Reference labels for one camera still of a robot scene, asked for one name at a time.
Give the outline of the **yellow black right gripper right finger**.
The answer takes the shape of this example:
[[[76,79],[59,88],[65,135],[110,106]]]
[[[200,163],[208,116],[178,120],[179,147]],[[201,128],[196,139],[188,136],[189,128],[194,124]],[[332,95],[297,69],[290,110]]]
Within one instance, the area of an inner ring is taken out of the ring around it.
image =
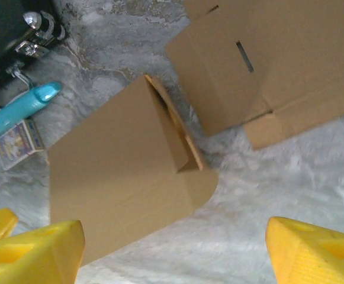
[[[265,242],[278,283],[344,283],[344,233],[271,217]]]

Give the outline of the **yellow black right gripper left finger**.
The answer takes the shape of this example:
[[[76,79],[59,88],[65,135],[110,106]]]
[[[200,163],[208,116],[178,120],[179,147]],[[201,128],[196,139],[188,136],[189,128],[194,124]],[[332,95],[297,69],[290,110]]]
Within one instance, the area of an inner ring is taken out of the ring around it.
[[[0,283],[74,283],[85,249],[78,220],[0,240]]]

